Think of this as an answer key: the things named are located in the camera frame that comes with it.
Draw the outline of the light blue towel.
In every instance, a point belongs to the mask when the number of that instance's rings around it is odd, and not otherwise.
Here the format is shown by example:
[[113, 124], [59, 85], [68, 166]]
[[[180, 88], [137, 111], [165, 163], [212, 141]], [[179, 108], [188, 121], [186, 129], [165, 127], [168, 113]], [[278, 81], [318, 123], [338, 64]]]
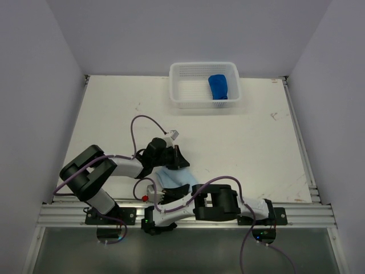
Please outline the light blue towel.
[[189, 185], [189, 190], [198, 184], [198, 180], [191, 174], [188, 168], [169, 170], [166, 167], [156, 172], [156, 177], [163, 188], [179, 188]]

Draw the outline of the dark blue towel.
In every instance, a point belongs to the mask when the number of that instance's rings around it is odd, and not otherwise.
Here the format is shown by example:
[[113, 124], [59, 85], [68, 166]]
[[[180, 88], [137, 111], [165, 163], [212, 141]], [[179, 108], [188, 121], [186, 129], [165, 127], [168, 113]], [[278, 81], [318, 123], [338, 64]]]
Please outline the dark blue towel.
[[209, 87], [212, 93], [213, 100], [227, 100], [228, 98], [228, 83], [225, 75], [216, 74], [208, 78]]

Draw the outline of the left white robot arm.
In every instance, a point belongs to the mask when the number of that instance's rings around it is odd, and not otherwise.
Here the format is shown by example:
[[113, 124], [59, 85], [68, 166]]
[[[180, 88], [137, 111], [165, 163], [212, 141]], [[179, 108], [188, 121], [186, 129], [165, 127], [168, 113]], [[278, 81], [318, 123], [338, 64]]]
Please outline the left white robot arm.
[[71, 196], [92, 207], [92, 214], [106, 224], [128, 220], [121, 213], [115, 200], [103, 189], [111, 176], [144, 179], [154, 168], [182, 171], [190, 163], [183, 157], [178, 145], [171, 138], [154, 138], [146, 148], [135, 151], [134, 156], [106, 155], [97, 145], [91, 145], [64, 166], [59, 174], [62, 184], [54, 192], [67, 186]]

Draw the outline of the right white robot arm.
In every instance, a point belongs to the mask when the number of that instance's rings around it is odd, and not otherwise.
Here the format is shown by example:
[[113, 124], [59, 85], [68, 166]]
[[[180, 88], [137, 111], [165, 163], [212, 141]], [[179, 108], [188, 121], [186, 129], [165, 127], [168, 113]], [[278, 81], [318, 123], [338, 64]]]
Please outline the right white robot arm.
[[141, 229], [150, 235], [159, 235], [174, 230], [177, 221], [188, 217], [213, 222], [237, 220], [238, 225], [288, 225], [285, 209], [273, 206], [269, 199], [242, 199], [226, 184], [209, 185], [194, 196], [201, 187], [201, 184], [195, 185], [190, 191], [185, 184], [155, 193], [153, 187], [148, 186], [148, 200], [154, 205], [144, 210]]

